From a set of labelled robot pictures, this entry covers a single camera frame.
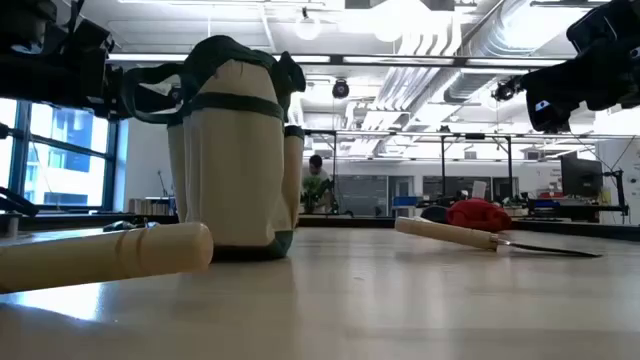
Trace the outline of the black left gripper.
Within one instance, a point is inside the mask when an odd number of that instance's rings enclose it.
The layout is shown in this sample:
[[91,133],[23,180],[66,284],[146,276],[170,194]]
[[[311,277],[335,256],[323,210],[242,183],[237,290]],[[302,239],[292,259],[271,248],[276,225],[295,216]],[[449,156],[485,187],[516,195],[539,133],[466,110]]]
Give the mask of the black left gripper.
[[107,64],[110,33],[83,19],[71,0],[66,22],[53,0],[0,0],[0,96],[76,108],[105,104],[107,120],[125,117],[124,71]]

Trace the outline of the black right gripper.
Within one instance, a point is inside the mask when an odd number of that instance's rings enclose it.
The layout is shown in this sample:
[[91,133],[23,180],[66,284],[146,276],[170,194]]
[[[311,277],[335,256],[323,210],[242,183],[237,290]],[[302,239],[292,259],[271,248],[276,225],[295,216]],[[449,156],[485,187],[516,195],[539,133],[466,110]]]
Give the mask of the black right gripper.
[[567,29],[567,39],[577,52],[572,64],[520,79],[535,131],[569,132],[583,85],[591,109],[640,105],[640,0],[610,0],[591,9]]

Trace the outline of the red gardening glove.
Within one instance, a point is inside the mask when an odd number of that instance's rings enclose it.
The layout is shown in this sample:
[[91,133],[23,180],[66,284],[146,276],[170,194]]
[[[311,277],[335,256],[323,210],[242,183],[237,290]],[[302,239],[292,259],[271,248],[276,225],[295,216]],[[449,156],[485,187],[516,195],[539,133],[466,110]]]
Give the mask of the red gardening glove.
[[500,232],[511,228],[511,217],[499,206],[483,199],[468,199],[455,202],[446,212],[449,225]]

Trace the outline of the beige green-trimmed gardening bag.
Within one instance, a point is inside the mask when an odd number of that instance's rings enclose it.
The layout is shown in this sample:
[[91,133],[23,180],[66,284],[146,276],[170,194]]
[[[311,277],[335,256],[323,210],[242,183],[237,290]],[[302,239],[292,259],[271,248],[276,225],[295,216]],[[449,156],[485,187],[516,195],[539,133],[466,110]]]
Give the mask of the beige green-trimmed gardening bag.
[[305,88],[289,52],[273,56],[224,35],[200,41],[181,63],[124,73],[123,105],[165,126],[178,217],[209,228],[215,259],[286,257],[305,138],[288,110]]

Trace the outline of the wooden handled steel trowel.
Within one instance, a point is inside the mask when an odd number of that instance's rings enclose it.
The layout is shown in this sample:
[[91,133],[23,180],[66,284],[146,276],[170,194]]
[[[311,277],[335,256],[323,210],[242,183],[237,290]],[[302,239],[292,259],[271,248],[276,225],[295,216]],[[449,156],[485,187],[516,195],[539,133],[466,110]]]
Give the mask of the wooden handled steel trowel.
[[394,227],[396,231],[399,231],[401,233],[426,237],[434,240],[455,243],[458,245],[464,245],[493,252],[496,252],[500,246],[507,246],[522,250],[555,253],[567,256],[585,258],[599,257],[599,254],[516,243],[500,238],[499,235],[495,233],[453,225],[440,224],[422,219],[420,217],[398,217],[395,220]]

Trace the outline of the large black-framed window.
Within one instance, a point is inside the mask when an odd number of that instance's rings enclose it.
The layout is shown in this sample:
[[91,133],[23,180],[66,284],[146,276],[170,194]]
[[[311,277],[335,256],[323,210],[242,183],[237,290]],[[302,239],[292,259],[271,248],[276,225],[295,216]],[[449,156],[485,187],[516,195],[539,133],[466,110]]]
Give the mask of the large black-framed window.
[[117,125],[93,113],[0,98],[0,187],[45,211],[111,210]]

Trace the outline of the black computer monitor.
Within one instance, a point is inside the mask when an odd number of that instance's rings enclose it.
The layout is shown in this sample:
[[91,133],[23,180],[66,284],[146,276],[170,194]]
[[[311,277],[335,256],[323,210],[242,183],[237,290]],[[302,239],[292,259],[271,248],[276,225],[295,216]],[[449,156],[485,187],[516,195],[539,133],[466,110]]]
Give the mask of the black computer monitor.
[[561,159],[561,182],[565,196],[596,198],[602,185],[602,166],[595,160],[580,159],[574,155],[563,155]]

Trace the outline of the row of books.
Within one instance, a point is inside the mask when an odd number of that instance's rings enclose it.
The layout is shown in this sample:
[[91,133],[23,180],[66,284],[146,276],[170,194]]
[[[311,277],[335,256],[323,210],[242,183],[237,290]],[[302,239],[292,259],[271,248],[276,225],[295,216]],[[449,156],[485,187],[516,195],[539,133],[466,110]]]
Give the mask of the row of books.
[[128,211],[136,215],[174,216],[176,214],[173,197],[131,198]]

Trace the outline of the black metal background rack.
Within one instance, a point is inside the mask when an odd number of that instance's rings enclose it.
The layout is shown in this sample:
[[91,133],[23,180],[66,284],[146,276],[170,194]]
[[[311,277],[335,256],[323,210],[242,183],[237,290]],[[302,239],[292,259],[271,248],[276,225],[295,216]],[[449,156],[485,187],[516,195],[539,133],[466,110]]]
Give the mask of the black metal background rack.
[[304,157],[322,156],[334,183],[331,214],[391,217],[396,196],[453,196],[475,180],[507,182],[518,192],[512,137],[484,133],[395,132],[307,129]]

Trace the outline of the black slanted bar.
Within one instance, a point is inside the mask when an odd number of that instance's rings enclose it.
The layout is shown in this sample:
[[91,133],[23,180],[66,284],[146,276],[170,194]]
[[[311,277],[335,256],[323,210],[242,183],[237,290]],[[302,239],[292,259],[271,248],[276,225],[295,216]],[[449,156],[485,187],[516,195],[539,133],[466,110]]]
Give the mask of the black slanted bar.
[[21,195],[0,186],[0,211],[13,211],[19,214],[35,217],[39,209]]

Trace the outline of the black arched table clamp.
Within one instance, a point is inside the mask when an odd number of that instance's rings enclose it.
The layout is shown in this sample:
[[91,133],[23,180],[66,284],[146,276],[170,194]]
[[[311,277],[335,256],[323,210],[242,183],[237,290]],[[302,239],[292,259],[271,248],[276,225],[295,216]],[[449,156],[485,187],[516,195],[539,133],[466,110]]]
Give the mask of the black arched table clamp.
[[430,205],[422,210],[420,217],[431,222],[447,224],[447,212],[447,207]]

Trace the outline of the round white ceiling lamp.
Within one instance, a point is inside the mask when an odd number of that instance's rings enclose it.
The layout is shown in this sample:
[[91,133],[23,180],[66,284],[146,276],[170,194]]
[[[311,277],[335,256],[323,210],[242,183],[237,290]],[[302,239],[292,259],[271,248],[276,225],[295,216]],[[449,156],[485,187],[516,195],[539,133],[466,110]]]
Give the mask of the round white ceiling lamp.
[[300,15],[295,21],[294,31],[298,38],[306,41],[316,39],[322,30],[321,22],[318,18],[309,15],[307,7],[300,9]]

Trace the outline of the person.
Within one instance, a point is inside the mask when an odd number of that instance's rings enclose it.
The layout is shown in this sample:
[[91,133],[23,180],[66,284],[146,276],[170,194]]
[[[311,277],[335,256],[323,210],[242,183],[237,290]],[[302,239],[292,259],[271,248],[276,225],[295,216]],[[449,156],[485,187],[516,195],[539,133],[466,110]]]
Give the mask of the person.
[[[302,182],[304,178],[311,177],[311,176],[320,177],[321,179],[329,178],[331,180],[331,177],[329,176],[328,172],[323,167],[323,160],[319,155],[312,155],[309,158],[308,165],[304,167],[302,171]],[[319,201],[313,213],[316,213],[316,214],[326,213],[330,208],[332,200],[333,200],[333,196],[332,196],[331,190],[329,190],[324,194],[324,197]]]

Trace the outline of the green background houseplant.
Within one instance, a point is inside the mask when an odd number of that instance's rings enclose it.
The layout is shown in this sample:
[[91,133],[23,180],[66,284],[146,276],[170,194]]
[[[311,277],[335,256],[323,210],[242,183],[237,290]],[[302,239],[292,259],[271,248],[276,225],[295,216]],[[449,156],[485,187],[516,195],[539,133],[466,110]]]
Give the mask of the green background houseplant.
[[319,201],[324,197],[324,194],[332,188],[333,182],[329,178],[321,179],[316,176],[304,178],[300,197],[304,213],[313,213]]

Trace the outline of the silver ventilation duct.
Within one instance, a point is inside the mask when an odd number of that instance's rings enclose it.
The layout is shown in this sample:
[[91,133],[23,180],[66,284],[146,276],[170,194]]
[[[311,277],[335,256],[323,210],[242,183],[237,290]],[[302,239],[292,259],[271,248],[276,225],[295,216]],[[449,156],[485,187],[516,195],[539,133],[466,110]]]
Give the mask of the silver ventilation duct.
[[583,12],[577,8],[532,6],[543,0],[504,0],[456,51],[464,57],[526,57],[564,33]]

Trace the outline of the small grey cylinder post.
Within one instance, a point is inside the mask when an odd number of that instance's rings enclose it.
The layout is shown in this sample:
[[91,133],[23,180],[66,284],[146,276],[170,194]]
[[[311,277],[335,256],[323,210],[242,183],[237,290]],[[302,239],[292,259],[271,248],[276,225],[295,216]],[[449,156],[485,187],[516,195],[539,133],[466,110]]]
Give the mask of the small grey cylinder post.
[[17,212],[0,211],[0,239],[9,239],[17,236],[19,222],[22,215]]

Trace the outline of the long ceiling light rail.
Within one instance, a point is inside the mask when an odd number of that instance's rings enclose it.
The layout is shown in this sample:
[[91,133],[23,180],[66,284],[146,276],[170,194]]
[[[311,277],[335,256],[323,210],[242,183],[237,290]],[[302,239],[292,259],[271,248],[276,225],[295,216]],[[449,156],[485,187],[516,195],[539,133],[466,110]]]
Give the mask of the long ceiling light rail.
[[[187,54],[114,53],[109,56],[108,62],[114,64],[182,63],[186,58]],[[478,69],[539,69],[555,66],[565,61],[564,58],[542,57],[462,57],[379,54],[294,54],[291,58],[300,65]]]

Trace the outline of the black aluminium table frame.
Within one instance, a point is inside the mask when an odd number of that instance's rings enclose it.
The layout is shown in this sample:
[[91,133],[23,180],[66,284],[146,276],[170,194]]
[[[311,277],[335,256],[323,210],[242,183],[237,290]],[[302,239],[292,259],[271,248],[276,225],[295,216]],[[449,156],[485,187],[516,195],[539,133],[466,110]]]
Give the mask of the black aluminium table frame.
[[[160,224],[175,224],[176,216],[149,216],[130,214],[44,214],[36,217],[18,217],[18,229],[21,231],[53,231],[104,227],[117,221],[143,224],[144,221]],[[391,229],[395,219],[379,218],[341,218],[341,217],[301,217],[300,227]],[[559,235],[624,240],[640,243],[640,225],[603,225],[577,222],[550,222],[513,220],[512,230],[533,231]]]

